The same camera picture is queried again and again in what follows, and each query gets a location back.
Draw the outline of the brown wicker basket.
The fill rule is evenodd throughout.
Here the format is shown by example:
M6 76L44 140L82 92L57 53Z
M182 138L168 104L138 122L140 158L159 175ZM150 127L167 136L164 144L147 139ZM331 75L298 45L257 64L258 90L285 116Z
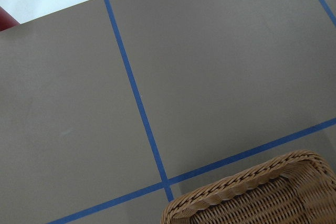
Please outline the brown wicker basket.
M335 173L293 151L171 201L161 223L335 223Z

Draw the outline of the red cylinder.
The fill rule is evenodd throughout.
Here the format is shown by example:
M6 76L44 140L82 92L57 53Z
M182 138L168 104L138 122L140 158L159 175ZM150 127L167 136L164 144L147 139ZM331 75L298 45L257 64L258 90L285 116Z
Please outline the red cylinder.
M5 9L0 7L0 31L7 30L19 24L20 23L14 17L12 17Z

